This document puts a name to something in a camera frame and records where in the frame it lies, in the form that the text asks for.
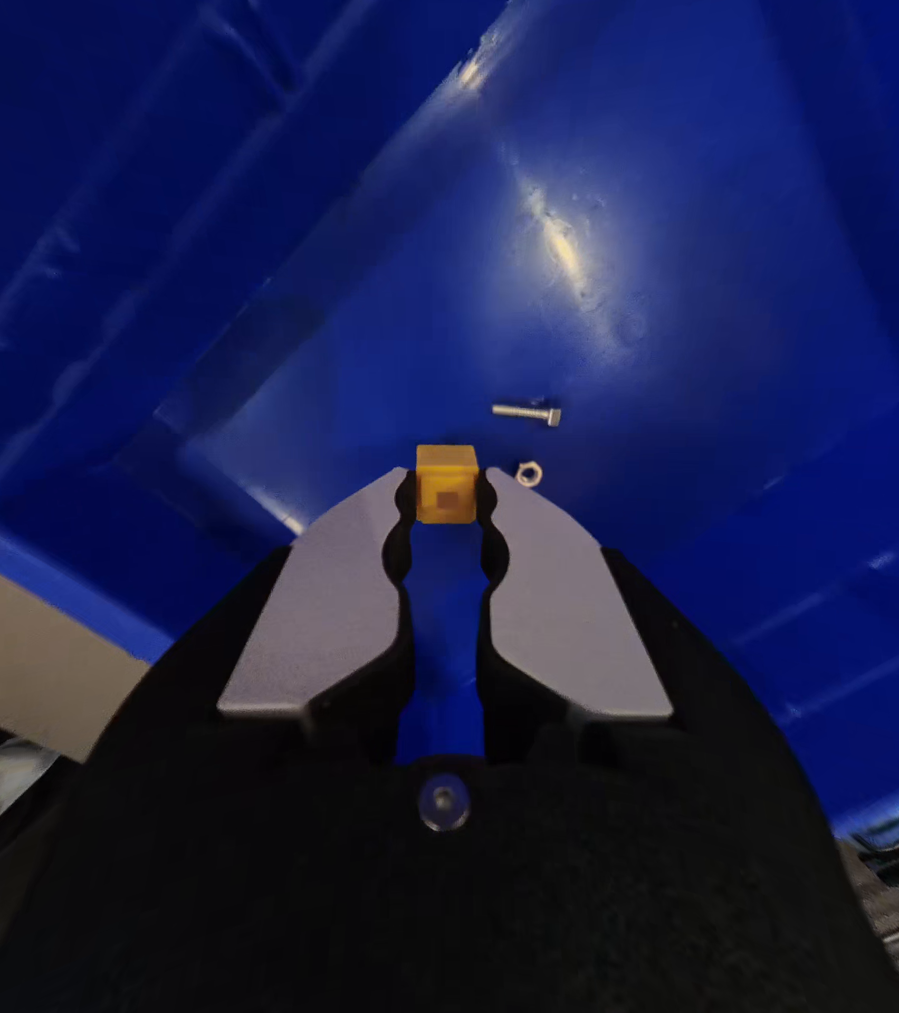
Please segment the blue plastic bin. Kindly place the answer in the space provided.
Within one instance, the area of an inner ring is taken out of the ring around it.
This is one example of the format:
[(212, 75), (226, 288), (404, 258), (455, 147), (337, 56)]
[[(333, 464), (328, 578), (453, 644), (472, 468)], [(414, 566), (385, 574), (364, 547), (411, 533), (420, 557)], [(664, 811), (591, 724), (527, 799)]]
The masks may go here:
[(423, 442), (898, 817), (899, 2), (0, 2), (0, 574), (152, 664)]

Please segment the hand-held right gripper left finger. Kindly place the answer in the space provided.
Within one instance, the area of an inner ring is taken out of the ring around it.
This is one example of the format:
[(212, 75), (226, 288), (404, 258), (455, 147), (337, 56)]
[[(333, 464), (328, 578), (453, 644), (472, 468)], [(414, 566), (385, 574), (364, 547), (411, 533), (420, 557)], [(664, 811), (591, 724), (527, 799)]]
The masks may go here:
[(331, 506), (291, 544), (216, 707), (232, 719), (347, 733), (391, 762), (415, 689), (415, 476), (396, 467)]

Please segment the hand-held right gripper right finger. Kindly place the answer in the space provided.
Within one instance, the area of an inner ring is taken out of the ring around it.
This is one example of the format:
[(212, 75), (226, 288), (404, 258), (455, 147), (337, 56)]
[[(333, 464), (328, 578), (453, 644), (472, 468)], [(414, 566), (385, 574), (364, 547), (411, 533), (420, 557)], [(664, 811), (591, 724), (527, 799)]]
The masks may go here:
[(671, 697), (605, 551), (578, 521), (504, 471), (477, 485), (482, 531), (477, 692), (489, 762), (521, 762), (540, 735), (668, 722)]

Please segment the small yellow cube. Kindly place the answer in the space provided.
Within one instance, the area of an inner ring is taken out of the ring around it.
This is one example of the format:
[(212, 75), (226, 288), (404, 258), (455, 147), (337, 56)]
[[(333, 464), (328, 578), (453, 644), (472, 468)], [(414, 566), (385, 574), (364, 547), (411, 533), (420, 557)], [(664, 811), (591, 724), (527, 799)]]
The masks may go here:
[(477, 520), (480, 468), (471, 445), (418, 445), (416, 520), (425, 525), (470, 525)]

